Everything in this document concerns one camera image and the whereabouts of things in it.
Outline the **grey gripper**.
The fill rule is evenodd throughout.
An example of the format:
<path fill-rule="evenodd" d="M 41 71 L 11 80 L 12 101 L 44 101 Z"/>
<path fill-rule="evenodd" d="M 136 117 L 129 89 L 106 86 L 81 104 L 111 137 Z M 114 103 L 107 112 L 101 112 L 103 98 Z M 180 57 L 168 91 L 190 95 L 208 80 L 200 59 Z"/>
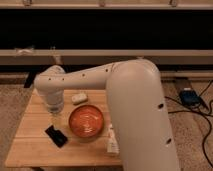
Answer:
<path fill-rule="evenodd" d="M 64 108 L 64 102 L 59 102 L 57 104 L 47 104 L 47 111 L 52 114 L 60 113 Z"/>

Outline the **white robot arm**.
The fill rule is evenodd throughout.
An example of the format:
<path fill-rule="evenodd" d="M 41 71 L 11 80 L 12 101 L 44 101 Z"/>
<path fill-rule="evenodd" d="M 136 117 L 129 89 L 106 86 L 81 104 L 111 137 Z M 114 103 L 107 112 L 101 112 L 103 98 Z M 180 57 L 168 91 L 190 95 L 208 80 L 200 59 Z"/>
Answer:
<path fill-rule="evenodd" d="M 181 171 L 161 76 L 145 59 L 67 73 L 54 65 L 34 87 L 47 110 L 59 113 L 66 89 L 104 89 L 124 171 Z"/>

